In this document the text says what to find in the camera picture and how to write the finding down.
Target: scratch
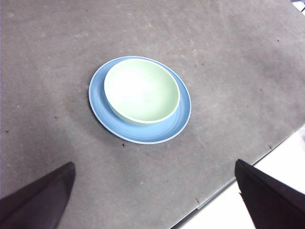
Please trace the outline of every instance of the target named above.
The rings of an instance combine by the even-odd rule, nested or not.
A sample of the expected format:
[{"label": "scratch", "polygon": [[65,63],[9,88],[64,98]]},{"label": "scratch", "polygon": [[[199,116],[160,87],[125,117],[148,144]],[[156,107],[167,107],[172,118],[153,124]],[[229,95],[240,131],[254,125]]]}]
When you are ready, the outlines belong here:
[{"label": "scratch", "polygon": [[193,117],[196,116],[196,115],[201,114],[201,113],[204,112],[204,111],[210,110],[210,109],[212,109],[212,108],[214,108],[214,107],[216,107],[216,106],[218,106],[218,105],[219,105],[219,104],[213,104],[212,106],[209,106],[209,107],[207,107],[207,108],[205,108],[205,109],[203,109],[203,110],[201,110],[201,111],[195,113],[195,114],[193,115]]}]

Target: bowl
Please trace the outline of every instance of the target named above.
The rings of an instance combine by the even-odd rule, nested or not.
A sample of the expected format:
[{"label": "bowl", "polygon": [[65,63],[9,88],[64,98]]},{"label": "bowl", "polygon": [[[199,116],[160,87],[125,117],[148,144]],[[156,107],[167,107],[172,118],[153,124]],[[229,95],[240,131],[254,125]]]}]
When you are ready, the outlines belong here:
[{"label": "bowl", "polygon": [[114,65],[106,74],[104,91],[113,112],[135,125],[167,119],[180,101],[173,76],[161,65],[144,59],[128,59]]}]

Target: plate rim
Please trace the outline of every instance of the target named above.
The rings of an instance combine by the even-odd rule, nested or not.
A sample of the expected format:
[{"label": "plate rim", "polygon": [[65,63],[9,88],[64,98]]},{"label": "plate rim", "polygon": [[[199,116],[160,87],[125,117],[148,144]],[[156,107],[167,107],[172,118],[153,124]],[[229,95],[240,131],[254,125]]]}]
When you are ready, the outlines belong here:
[{"label": "plate rim", "polygon": [[[187,92],[187,95],[188,95],[188,99],[189,99],[189,103],[190,103],[190,109],[189,109],[189,114],[188,114],[188,117],[186,119],[186,122],[184,123],[183,127],[177,131],[177,133],[175,133],[174,135],[166,138],[166,139],[163,139],[163,140],[160,140],[160,141],[153,141],[153,142],[145,142],[145,141],[137,141],[137,140],[133,140],[133,139],[130,139],[130,138],[127,138],[127,137],[124,137],[122,136],[121,134],[115,132],[114,130],[112,130],[109,126],[107,126],[105,124],[104,121],[102,121],[100,119],[100,117],[97,115],[95,109],[94,109],[94,106],[92,105],[92,98],[91,98],[91,87],[92,87],[92,83],[94,81],[94,78],[96,77],[97,73],[100,71],[100,69],[102,69],[105,65],[113,62],[113,61],[116,61],[116,60],[119,60],[119,59],[123,59],[123,58],[139,58],[139,59],[146,59],[146,60],[149,60],[149,61],[153,61],[157,64],[160,64],[162,67],[164,68],[167,68],[168,70],[170,70],[171,72],[174,73],[174,75],[180,80],[180,82],[182,83],[183,87],[185,88],[186,92]],[[90,107],[95,115],[95,117],[99,120],[99,122],[108,130],[110,131],[112,134],[116,135],[117,137],[121,138],[121,139],[124,139],[125,141],[128,141],[128,142],[133,142],[133,143],[136,143],[136,144],[142,144],[142,145],[153,145],[153,144],[159,144],[159,143],[163,143],[163,142],[167,142],[171,139],[173,139],[174,137],[176,137],[177,135],[179,135],[186,127],[186,125],[188,124],[189,120],[190,120],[190,117],[191,117],[191,112],[192,112],[192,102],[191,102],[191,97],[190,97],[190,93],[189,91],[187,90],[187,87],[185,85],[185,83],[183,82],[183,80],[179,77],[179,75],[174,72],[171,68],[169,68],[168,66],[166,66],[165,64],[159,62],[159,61],[156,61],[156,60],[153,60],[153,59],[150,59],[150,58],[147,58],[147,57],[143,57],[143,56],[121,56],[121,57],[117,57],[115,59],[112,59],[112,60],[109,60],[108,62],[104,63],[102,66],[100,66],[98,68],[98,70],[96,70],[96,72],[93,74],[93,77],[91,78],[90,80],[90,84],[89,84],[89,89],[88,89],[88,95],[89,95],[89,103],[90,103]]]}]

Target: gray table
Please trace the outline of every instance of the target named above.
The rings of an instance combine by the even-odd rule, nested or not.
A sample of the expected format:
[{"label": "gray table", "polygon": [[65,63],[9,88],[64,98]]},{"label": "gray table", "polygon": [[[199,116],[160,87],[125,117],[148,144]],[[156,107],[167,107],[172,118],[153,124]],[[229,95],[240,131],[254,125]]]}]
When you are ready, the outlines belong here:
[{"label": "gray table", "polygon": [[[287,0],[1,4],[2,196],[73,161],[60,229],[170,228],[305,122],[305,17]],[[129,143],[93,117],[91,77],[124,55],[184,80],[175,139]]]}]

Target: plate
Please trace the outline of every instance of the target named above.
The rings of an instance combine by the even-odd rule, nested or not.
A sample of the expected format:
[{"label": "plate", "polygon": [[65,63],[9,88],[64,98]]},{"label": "plate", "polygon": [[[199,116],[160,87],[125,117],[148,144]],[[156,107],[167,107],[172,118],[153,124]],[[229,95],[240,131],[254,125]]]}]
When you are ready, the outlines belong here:
[{"label": "plate", "polygon": [[[173,115],[164,121],[152,125],[133,125],[117,117],[109,107],[104,91],[104,79],[107,72],[117,63],[128,59],[144,59],[153,61],[168,70],[178,83],[180,103]],[[108,61],[93,75],[89,86],[89,102],[93,113],[100,123],[114,135],[138,144],[157,144],[166,142],[186,127],[191,116],[191,98],[180,77],[164,64],[140,56],[124,56]]]}]

